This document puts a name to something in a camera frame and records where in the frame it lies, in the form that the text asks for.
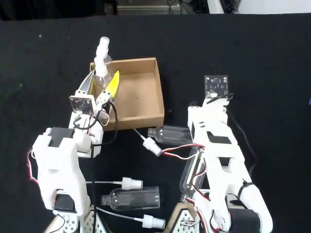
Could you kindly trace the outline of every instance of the red and white wire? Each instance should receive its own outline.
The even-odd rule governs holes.
[[[167,155],[167,156],[176,157],[176,158],[179,158],[179,159],[182,159],[182,160],[188,160],[188,159],[191,159],[192,157],[196,156],[196,154],[193,154],[193,155],[191,155],[189,157],[184,158],[184,157],[181,157],[181,156],[179,156],[177,154],[169,153],[169,151],[177,150],[177,149],[185,148],[185,147],[200,147],[200,148],[204,148],[203,145],[196,144],[196,143],[191,143],[191,144],[186,144],[186,145],[182,145],[182,146],[179,146],[179,147],[164,149],[162,153]]]
[[[207,233],[207,225],[205,223],[203,215],[202,215],[201,211],[199,211],[199,210],[197,211],[197,213],[198,213],[198,216],[199,216],[199,218],[200,218],[200,220],[202,222],[204,233]]]
[[[199,173],[195,174],[194,176],[192,176],[192,178],[191,178],[191,185],[192,185],[193,189],[194,189],[197,193],[199,193],[199,194],[200,194],[203,198],[205,198],[206,200],[210,201],[210,199],[209,199],[207,196],[205,196],[205,195],[204,195],[197,187],[195,187],[195,185],[193,184],[193,179],[194,179],[195,177],[202,176],[202,175],[204,175],[204,174],[206,173],[206,171],[207,171],[207,166],[206,166],[205,159],[203,159],[203,163],[204,163],[204,168],[203,168],[203,170],[200,171]]]
[[[35,182],[36,184],[38,184],[38,180],[35,177],[33,177],[33,170],[32,170],[31,162],[30,162],[30,159],[29,159],[29,155],[30,154],[31,154],[31,156],[33,158],[35,158],[34,157],[34,152],[33,152],[32,149],[29,149],[29,151],[27,152],[27,167],[28,167],[29,180]]]

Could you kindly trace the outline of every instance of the black cable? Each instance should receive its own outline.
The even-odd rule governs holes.
[[[182,15],[183,14],[183,8],[181,7],[182,2],[181,0],[178,0],[178,1],[179,1],[179,7],[180,7],[180,14]]]
[[[187,11],[188,14],[190,14],[189,10],[184,6],[183,2],[184,1],[182,0],[180,1],[180,6],[183,7]]]
[[[238,198],[237,195],[235,195],[235,194],[233,194],[233,193],[227,193],[227,195],[233,195],[233,196],[235,196],[236,199],[237,199],[237,200],[231,200],[230,203],[232,203],[232,204],[234,204],[234,205],[243,206],[244,209],[246,209],[246,210],[248,209],[248,208],[244,205],[244,203],[240,200],[240,198]]]
[[[212,228],[212,231],[215,233],[220,233],[220,232],[224,232],[223,230],[216,230],[213,225],[212,225],[212,218],[214,216],[214,210],[212,211],[212,216],[209,219],[209,226]]]
[[[254,157],[254,162],[251,165],[251,167],[248,170],[249,176],[252,177],[252,173],[257,165],[257,155],[254,152],[253,148],[251,147],[251,145],[249,144],[249,141],[247,139],[246,133],[244,132],[244,130],[242,129],[242,127],[238,124],[238,122],[236,121],[236,119],[234,118],[234,116],[232,115],[232,113],[229,111],[229,109],[227,108],[227,114],[230,117],[230,119],[233,121],[233,123],[236,125],[236,127],[240,130],[240,132],[243,134],[244,140],[246,142],[246,145],[249,149],[249,151],[251,152],[252,156]]]
[[[115,121],[116,121],[116,123],[115,123],[115,135],[108,142],[103,142],[103,143],[100,143],[100,144],[93,144],[93,146],[95,146],[95,147],[109,145],[109,144],[113,143],[117,139],[117,136],[118,136],[118,113],[117,113],[117,109],[116,109],[116,106],[112,102],[109,102],[109,104],[111,105],[111,107],[113,108],[113,111],[115,113]]]
[[[168,4],[168,6],[169,6],[169,14],[173,14],[173,15],[174,15],[174,12],[173,12],[173,10],[172,10],[172,5],[173,5],[175,2],[176,2],[176,0],[167,0],[167,4]]]
[[[231,93],[226,94],[226,95],[217,96],[217,97],[212,98],[212,99],[211,99],[210,101],[208,101],[206,104],[213,103],[214,101],[219,100],[219,99],[222,99],[222,98],[231,98],[232,96],[233,96],[233,94],[231,94]]]
[[[49,233],[54,233],[54,232],[57,232],[57,231],[59,231],[60,229],[62,229],[63,228],[63,226],[65,225],[65,219],[64,219],[64,217],[63,216],[60,216],[62,219],[63,219],[63,225],[60,227],[60,228],[58,228],[57,230],[55,230],[55,231],[52,231],[52,232],[49,232]]]
[[[92,127],[96,124],[96,121],[98,120],[99,115],[101,114],[102,110],[103,110],[103,107],[102,107],[102,109],[99,110],[98,113],[96,114],[96,116],[95,116],[95,121],[93,121],[93,123],[90,124],[90,125],[87,126],[87,127],[80,127],[80,125],[77,125],[77,124],[76,124],[76,121],[77,121],[78,118],[80,117],[80,116],[77,116],[76,119],[73,121],[74,127],[77,128],[77,129],[79,129],[79,130],[88,130],[88,129],[92,128]]]
[[[96,192],[95,192],[95,160],[94,160],[94,145],[91,145],[91,161],[92,161],[92,204],[94,206],[94,222],[93,233],[96,231]]]

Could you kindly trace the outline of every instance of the cable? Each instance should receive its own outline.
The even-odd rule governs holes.
[[[222,99],[222,98],[230,98],[230,97],[232,97],[233,96],[233,94],[231,94],[231,93],[229,93],[229,94],[226,94],[226,95],[221,95],[221,96],[217,96],[217,97],[214,97],[214,98],[212,98],[210,101],[208,101],[206,104],[209,104],[209,103],[213,103],[214,101],[216,101],[216,100],[219,100],[219,99]]]
[[[184,147],[202,147],[202,148],[204,148],[203,145],[196,144],[196,143],[191,143],[191,144],[185,144],[185,145],[182,145],[182,146],[179,146],[179,147],[166,148],[166,149],[163,150],[163,152],[177,150],[177,149],[184,148]]]
[[[242,129],[242,127],[238,124],[238,122],[236,121],[236,119],[234,118],[234,116],[232,115],[232,113],[229,111],[229,109],[227,108],[227,114],[228,116],[231,118],[231,120],[233,121],[233,123],[236,125],[236,127],[240,130],[240,132],[243,134],[244,140],[246,142],[246,145],[249,149],[249,151],[251,152],[252,156],[254,157],[254,162],[251,165],[251,167],[248,170],[249,176],[252,177],[253,171],[257,165],[258,159],[257,159],[257,155],[254,152],[253,148],[251,147],[251,145],[249,144],[249,141],[247,139],[246,133],[244,132],[244,130]]]
[[[116,106],[112,102],[109,102],[109,104],[111,105],[111,107],[113,108],[113,111],[115,113],[115,121],[116,121],[115,122],[115,135],[108,142],[102,142],[100,144],[93,144],[93,146],[95,146],[95,147],[100,147],[100,146],[112,144],[117,139],[117,136],[118,136],[118,113],[117,113],[117,109],[116,109]]]
[[[32,149],[29,149],[28,152],[27,152],[27,167],[28,167],[28,176],[29,176],[29,180],[30,181],[33,181],[35,182],[36,184],[39,184],[38,183],[38,180],[33,177],[33,169],[32,169],[32,166],[31,166],[31,162],[30,162],[30,159],[29,159],[29,155],[33,152]]]
[[[209,226],[212,228],[212,231],[214,232],[214,233],[220,233],[220,232],[224,232],[221,228],[214,228],[213,227],[213,225],[212,225],[212,218],[213,218],[213,216],[214,216],[214,210],[212,211],[212,215],[211,215],[211,217],[210,217],[210,219],[209,219]]]
[[[230,203],[234,204],[234,205],[238,205],[238,206],[243,206],[245,210],[247,210],[248,208],[244,205],[244,203],[240,200],[240,198],[233,194],[233,193],[227,193],[227,195],[233,195],[236,197],[236,200],[231,200]]]
[[[204,221],[203,215],[201,214],[201,212],[199,210],[197,211],[197,213],[198,213],[198,216],[202,222],[204,233],[207,233],[207,226],[206,226],[206,223]]]
[[[196,192],[198,192],[203,198],[205,198],[206,200],[210,201],[210,199],[209,199],[207,196],[205,196],[204,193],[202,193],[202,192],[193,184],[193,179],[194,179],[195,177],[197,177],[197,176],[202,176],[202,175],[204,175],[204,174],[206,173],[206,168],[207,168],[207,166],[206,166],[206,161],[205,161],[204,158],[203,158],[203,162],[204,162],[204,167],[203,167],[202,171],[200,171],[199,173],[197,173],[197,174],[195,174],[195,175],[193,175],[193,176],[191,177],[191,183],[190,183],[190,184],[192,185],[193,189],[194,189]]]
[[[116,217],[123,217],[123,218],[130,219],[130,220],[134,220],[134,221],[139,221],[138,219],[141,219],[141,218],[129,217],[129,216],[125,216],[125,215],[118,215],[118,214],[115,214],[115,213],[113,213],[113,212],[109,212],[109,211],[107,211],[107,210],[103,210],[103,209],[101,209],[101,208],[99,208],[99,207],[97,207],[97,209],[98,209],[99,211],[102,211],[102,212],[106,213],[106,214],[113,215],[113,216],[116,216]]]
[[[191,155],[191,156],[189,156],[189,157],[184,158],[184,157],[180,157],[180,156],[177,155],[177,154],[172,154],[172,153],[167,153],[167,152],[165,152],[165,153],[163,153],[163,154],[165,154],[165,155],[167,155],[167,156],[176,157],[176,158],[182,159],[182,160],[188,160],[188,159],[191,159],[191,158],[193,158],[194,156],[196,156],[196,154],[193,154],[193,155]]]
[[[189,4],[189,3],[186,2],[186,1],[179,0],[179,5],[180,5],[180,12],[181,12],[181,14],[182,14],[182,7],[185,9],[185,11],[186,11],[188,14],[190,14],[189,10],[184,6],[184,3],[185,3],[185,4]]]
[[[93,182],[92,181],[86,181],[86,184],[89,184],[89,183],[93,183]],[[94,181],[94,183],[116,183],[116,181]]]
[[[176,2],[176,0],[167,0],[167,5],[169,6],[169,14],[173,14],[173,15],[174,15],[174,12],[173,12],[173,10],[172,10],[172,5],[173,5],[175,2]]]
[[[146,138],[140,132],[138,132],[137,129],[133,129],[133,130],[141,137],[142,140],[146,140]]]
[[[178,0],[178,1],[179,1],[179,7],[180,7],[180,14],[182,15],[183,14],[183,8],[181,7],[182,2],[181,2],[181,0]]]
[[[77,128],[77,129],[79,129],[79,130],[88,130],[88,129],[92,128],[92,127],[96,124],[96,121],[98,120],[99,115],[101,114],[101,111],[102,111],[102,110],[103,110],[103,107],[102,107],[101,110],[99,110],[98,113],[96,114],[96,116],[95,116],[95,119],[96,119],[96,120],[93,121],[93,123],[90,124],[90,125],[87,126],[87,127],[80,127],[80,125],[77,125],[77,124],[76,124],[76,121],[78,121],[78,118],[81,118],[80,115],[77,116],[76,119],[73,121],[74,127]]]
[[[60,229],[62,229],[63,228],[63,226],[65,225],[65,219],[64,219],[64,217],[63,216],[60,216],[62,219],[63,219],[63,225],[60,227],[60,228],[58,228],[57,230],[55,230],[55,231],[52,231],[52,232],[49,232],[49,233],[54,233],[54,232],[57,232],[57,231],[59,231]]]
[[[184,227],[194,227],[195,225],[197,225],[198,223],[200,222],[200,220],[199,221],[193,221],[193,220],[182,220],[181,222],[180,222],[180,225],[181,226],[184,226]]]
[[[191,155],[189,157],[184,158],[184,157],[181,157],[181,156],[179,156],[177,154],[168,153],[168,151],[177,150],[179,148],[185,148],[185,147],[200,147],[200,148],[204,148],[204,146],[202,146],[200,144],[192,143],[192,144],[186,144],[186,145],[182,145],[182,146],[175,147],[175,148],[167,148],[167,149],[164,149],[162,153],[164,155],[176,157],[176,158],[179,158],[179,159],[182,159],[182,160],[188,160],[188,159],[191,159],[192,157],[196,156],[196,154],[193,154],[193,155]]]
[[[30,155],[31,155],[31,157],[32,157],[33,159],[35,159],[35,154],[34,154],[34,151],[33,151],[33,150],[31,150]]]

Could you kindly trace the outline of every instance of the circuit board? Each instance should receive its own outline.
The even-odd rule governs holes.
[[[69,99],[74,113],[80,112],[81,114],[93,115],[92,101],[90,98],[70,96]]]
[[[205,98],[228,95],[227,75],[205,75]]]

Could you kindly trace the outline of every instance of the bottle cap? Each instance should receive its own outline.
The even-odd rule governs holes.
[[[142,189],[142,181],[133,180],[128,177],[122,178],[122,189],[131,190],[131,189]]]
[[[165,219],[153,217],[151,215],[144,215],[144,219],[142,222],[143,228],[165,228]]]

